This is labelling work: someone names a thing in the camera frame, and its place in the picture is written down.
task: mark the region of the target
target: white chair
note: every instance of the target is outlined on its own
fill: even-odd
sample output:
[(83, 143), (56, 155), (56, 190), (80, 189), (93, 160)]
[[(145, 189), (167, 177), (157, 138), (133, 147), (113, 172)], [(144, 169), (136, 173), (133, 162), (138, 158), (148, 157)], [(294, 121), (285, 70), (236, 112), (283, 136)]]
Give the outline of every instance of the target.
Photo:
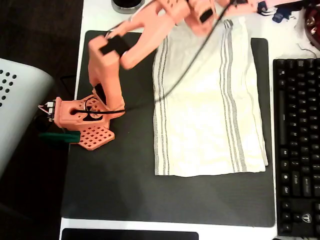
[(53, 84), (38, 68), (0, 58), (0, 177)]

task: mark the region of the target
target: white towel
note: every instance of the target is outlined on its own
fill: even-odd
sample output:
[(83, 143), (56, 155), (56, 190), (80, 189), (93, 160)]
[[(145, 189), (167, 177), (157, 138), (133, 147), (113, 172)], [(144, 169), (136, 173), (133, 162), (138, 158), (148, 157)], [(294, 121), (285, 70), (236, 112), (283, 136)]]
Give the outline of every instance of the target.
[[(183, 23), (157, 49), (154, 97), (178, 80), (204, 37)], [(155, 105), (155, 175), (263, 172), (257, 73), (244, 18), (225, 20), (174, 91)]]

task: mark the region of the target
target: black keyboard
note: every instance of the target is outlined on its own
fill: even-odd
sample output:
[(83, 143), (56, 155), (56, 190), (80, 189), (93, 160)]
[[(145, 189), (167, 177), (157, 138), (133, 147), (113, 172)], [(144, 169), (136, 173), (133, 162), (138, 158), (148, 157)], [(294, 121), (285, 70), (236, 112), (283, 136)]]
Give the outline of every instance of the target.
[(277, 227), (320, 237), (320, 58), (273, 61)]

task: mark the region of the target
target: mouse pad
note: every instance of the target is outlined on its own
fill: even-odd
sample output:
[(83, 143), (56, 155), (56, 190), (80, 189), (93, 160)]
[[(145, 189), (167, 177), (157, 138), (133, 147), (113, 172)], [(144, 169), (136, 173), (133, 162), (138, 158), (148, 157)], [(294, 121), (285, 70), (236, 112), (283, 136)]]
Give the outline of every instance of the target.
[[(91, 94), (85, 36), (78, 99)], [(140, 33), (128, 33), (133, 46)], [(154, 105), (110, 122), (115, 139), (94, 151), (70, 146), (61, 215), (72, 219), (152, 221), (272, 227), (275, 224), (271, 148), (268, 42), (252, 39), (259, 103), (269, 166), (266, 172), (219, 176), (155, 176)], [(131, 70), (120, 69), (126, 107), (153, 102), (156, 51)]]

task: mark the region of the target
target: wire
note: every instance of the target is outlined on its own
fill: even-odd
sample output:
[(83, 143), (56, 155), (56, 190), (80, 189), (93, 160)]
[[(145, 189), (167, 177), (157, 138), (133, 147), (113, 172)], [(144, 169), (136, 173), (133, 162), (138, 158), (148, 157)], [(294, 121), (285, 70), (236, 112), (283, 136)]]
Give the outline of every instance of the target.
[[(219, 18), (216, 20), (216, 22), (214, 23), (213, 27), (211, 28), (210, 32), (208, 33), (208, 35), (206, 36), (205, 40), (203, 41), (203, 43), (201, 44), (201, 46), (199, 47), (198, 51), (196, 52), (196, 54), (193, 56), (192, 60), (190, 61), (190, 63), (188, 64), (188, 66), (186, 67), (186, 69), (184, 70), (184, 72), (182, 73), (182, 75), (179, 77), (179, 79), (175, 82), (175, 84), (170, 88), (169, 91), (167, 91), (162, 97), (156, 99), (154, 101), (154, 104), (161, 102), (162, 100), (164, 100), (166, 97), (168, 97), (173, 90), (181, 83), (181, 81), (183, 80), (183, 78), (186, 76), (186, 74), (189, 72), (190, 68), (192, 67), (192, 65), (195, 63), (196, 59), (198, 58), (198, 56), (200, 55), (200, 53), (202, 52), (202, 50), (204, 49), (204, 47), (206, 46), (207, 42), (209, 41), (211, 35), (213, 34), (214, 30), (216, 29), (217, 25), (219, 24), (219, 22), (221, 21), (221, 19), (223, 18), (223, 16), (225, 15), (226, 11), (228, 10), (228, 8), (233, 4), (234, 0), (231, 0), (229, 2), (229, 4), (223, 9), (223, 11), (221, 12)], [(131, 110), (135, 110), (135, 109), (139, 109), (141, 107), (144, 107), (146, 105), (148, 105), (150, 103), (144, 103), (144, 104), (140, 104), (137, 106), (133, 106), (133, 107), (128, 107), (126, 109), (121, 109), (121, 110), (115, 110), (115, 111), (90, 111), (90, 110), (75, 110), (75, 113), (87, 113), (87, 114), (118, 114), (118, 113), (123, 113), (123, 112), (128, 112)]]

